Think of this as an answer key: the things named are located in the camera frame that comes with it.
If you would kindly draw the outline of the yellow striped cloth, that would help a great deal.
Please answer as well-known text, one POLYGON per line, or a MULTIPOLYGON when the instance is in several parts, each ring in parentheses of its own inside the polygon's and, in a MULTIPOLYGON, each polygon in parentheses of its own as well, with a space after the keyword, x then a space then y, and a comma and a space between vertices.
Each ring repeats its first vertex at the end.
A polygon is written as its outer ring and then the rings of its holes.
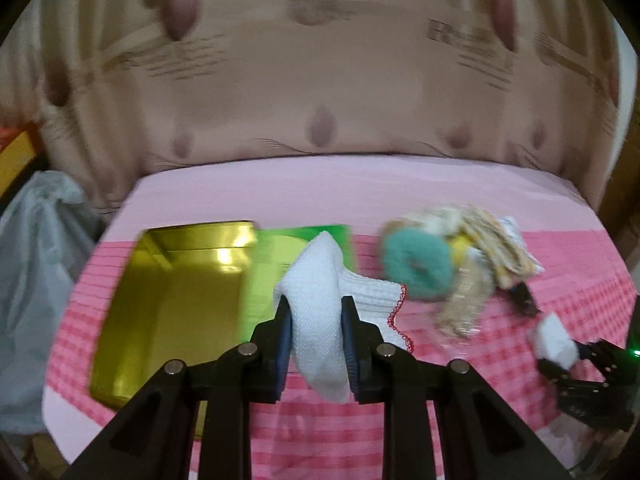
POLYGON ((529 252, 512 217, 495 217, 477 206, 442 206, 405 214, 401 221, 437 236, 449 246, 452 263, 479 258, 495 285, 508 290, 544 268, 529 252))

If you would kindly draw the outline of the green tissue pack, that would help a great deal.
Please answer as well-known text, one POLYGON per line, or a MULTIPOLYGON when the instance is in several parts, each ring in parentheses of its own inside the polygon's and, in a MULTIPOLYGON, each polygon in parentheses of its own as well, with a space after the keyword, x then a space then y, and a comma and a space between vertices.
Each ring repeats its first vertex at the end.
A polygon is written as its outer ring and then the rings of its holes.
POLYGON ((349 226, 329 224, 257 231, 256 244, 250 250, 250 268, 241 292, 239 342, 249 341, 257 324, 273 318, 273 289, 308 243, 321 232, 328 232, 334 238, 341 248, 344 265, 355 271, 356 256, 349 226))

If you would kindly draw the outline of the cotton swabs clear bag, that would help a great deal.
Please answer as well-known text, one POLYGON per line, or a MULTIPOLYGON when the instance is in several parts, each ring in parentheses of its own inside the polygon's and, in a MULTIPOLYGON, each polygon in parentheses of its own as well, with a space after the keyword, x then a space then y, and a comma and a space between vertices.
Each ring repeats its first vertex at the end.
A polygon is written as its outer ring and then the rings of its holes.
POLYGON ((469 338, 478 331, 478 319, 495 292, 491 272, 466 260, 460 266, 454 289, 435 316, 436 327, 448 337, 469 338))

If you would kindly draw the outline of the red yellow cardboard box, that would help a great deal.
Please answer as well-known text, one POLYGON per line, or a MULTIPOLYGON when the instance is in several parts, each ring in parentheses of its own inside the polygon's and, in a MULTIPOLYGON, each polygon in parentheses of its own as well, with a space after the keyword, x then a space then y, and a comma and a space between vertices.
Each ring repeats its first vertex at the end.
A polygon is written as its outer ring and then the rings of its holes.
POLYGON ((1 128, 1 195, 38 159, 47 159, 39 128, 34 122, 23 127, 1 128))

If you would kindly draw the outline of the white sock with red trim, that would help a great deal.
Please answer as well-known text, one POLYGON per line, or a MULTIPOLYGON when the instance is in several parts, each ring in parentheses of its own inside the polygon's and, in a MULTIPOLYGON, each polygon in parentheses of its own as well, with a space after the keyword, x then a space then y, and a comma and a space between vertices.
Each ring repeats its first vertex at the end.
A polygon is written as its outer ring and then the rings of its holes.
POLYGON ((366 278, 348 270, 329 232, 313 238, 274 288, 273 303, 288 300, 292 314, 292 358, 299 374, 324 400, 349 400, 341 328, 342 299, 351 296, 360 320, 375 325, 384 341, 412 350, 395 326, 406 300, 401 284, 366 278))

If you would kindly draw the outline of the gold metal tin box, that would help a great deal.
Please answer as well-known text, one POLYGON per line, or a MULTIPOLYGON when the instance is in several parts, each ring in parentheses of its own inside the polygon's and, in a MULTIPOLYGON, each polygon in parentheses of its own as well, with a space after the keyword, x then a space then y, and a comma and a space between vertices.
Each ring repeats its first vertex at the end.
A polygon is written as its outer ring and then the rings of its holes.
POLYGON ((166 362, 213 361, 240 341, 249 221, 149 229, 118 280, 94 352, 89 392, 117 410, 166 362))

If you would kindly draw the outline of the grey plastic cover sheet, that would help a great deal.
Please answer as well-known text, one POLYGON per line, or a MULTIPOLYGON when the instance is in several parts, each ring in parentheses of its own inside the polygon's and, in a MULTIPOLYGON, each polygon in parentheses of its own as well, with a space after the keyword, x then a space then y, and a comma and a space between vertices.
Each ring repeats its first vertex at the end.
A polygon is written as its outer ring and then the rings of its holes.
POLYGON ((1 431, 43 430, 53 339, 105 223, 81 187, 38 171, 1 216, 1 431))

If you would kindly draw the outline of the teal fluffy scrunchie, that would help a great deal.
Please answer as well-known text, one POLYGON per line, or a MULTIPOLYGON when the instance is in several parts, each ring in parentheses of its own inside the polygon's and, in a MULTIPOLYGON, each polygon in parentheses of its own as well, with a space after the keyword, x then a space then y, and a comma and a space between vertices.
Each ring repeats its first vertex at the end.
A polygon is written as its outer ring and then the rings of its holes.
POLYGON ((441 300, 454 284, 456 268, 449 245, 413 226, 385 234, 381 238, 380 259, 385 277, 405 285, 413 300, 441 300))

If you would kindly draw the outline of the beige leaf print curtain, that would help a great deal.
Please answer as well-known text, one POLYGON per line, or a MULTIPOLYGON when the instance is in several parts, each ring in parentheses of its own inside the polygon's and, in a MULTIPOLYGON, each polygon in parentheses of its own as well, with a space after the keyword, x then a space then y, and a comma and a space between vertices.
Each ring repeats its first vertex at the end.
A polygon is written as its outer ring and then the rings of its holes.
POLYGON ((620 50, 601 0, 39 0, 54 162, 103 206, 146 174, 397 153, 576 185, 611 171, 620 50))

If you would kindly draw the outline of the blue black sachet packet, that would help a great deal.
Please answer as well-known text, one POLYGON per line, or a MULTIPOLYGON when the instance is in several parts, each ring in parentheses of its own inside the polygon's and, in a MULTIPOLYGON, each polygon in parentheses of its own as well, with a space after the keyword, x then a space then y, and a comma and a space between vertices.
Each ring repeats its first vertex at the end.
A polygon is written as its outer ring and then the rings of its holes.
POLYGON ((508 290, 508 296, 518 309, 518 313, 528 318, 534 318, 540 310, 536 301, 525 282, 519 282, 508 290))

